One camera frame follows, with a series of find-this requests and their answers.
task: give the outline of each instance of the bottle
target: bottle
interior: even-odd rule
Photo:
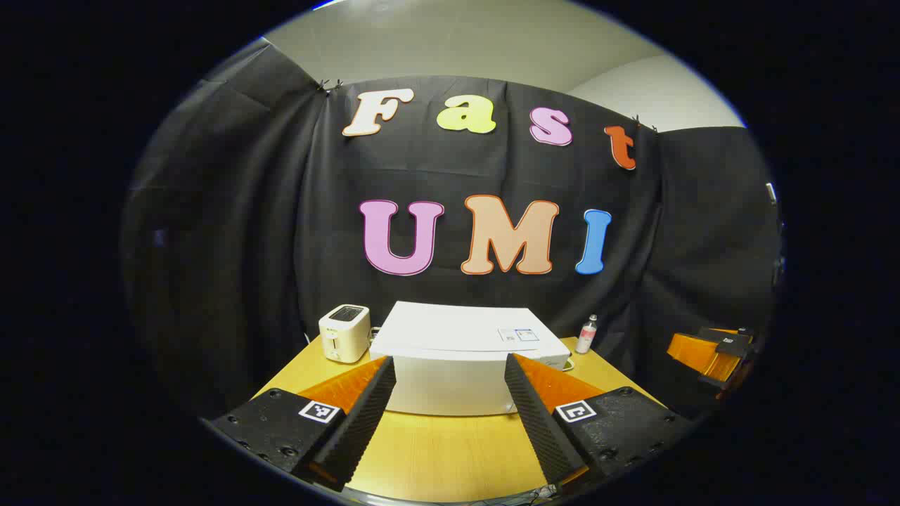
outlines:
[[[575,352],[584,355],[590,349],[590,343],[597,334],[597,315],[591,314],[588,322],[581,327],[581,335],[578,337],[578,344],[575,346]]]

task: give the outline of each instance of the black fabric backdrop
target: black fabric backdrop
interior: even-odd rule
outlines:
[[[341,135],[359,93],[405,87],[415,98],[380,132]],[[437,114],[454,95],[491,99],[495,130],[441,129]],[[538,106],[569,116],[569,146],[531,138]],[[636,170],[612,159],[607,126],[634,139]],[[335,306],[364,304],[378,325],[397,300],[528,307],[561,337],[596,313],[594,348],[693,416],[709,399],[697,373],[665,349],[672,332],[768,323],[780,239],[767,181],[744,129],[656,133],[568,95],[471,77],[384,79],[326,94],[259,41],[211,72],[150,142],[125,210],[124,274],[158,372],[205,417],[245,402]],[[499,196],[514,223],[534,200],[557,203],[553,270],[463,273],[471,194]],[[391,249],[400,256],[414,240],[406,206],[444,205],[428,270],[391,276],[368,264],[358,211],[368,199],[399,205]],[[612,222],[603,271],[583,276],[574,268],[589,208]]]

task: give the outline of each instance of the white toaster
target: white toaster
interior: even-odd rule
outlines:
[[[325,358],[353,364],[369,348],[369,308],[341,304],[319,320],[319,340]]]

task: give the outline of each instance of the letter m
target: letter m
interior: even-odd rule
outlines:
[[[528,205],[518,225],[513,227],[503,201],[495,195],[472,195],[465,199],[465,207],[472,211],[472,246],[469,259],[463,262],[466,274],[488,274],[494,264],[488,260],[493,248],[500,270],[512,268],[522,250],[522,260],[516,270],[522,274],[546,274],[553,268],[550,262],[550,236],[559,206],[546,200]]]

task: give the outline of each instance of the wooden table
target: wooden table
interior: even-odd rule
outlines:
[[[576,338],[561,341],[572,351],[575,364],[566,374],[604,391],[631,386],[652,398],[594,351],[574,353]],[[368,351],[355,364],[328,360],[315,338],[256,395],[270,388],[299,392],[368,361]],[[384,497],[429,502],[492,499],[544,485],[517,413],[451,417],[394,411],[384,412],[353,480],[346,484]]]

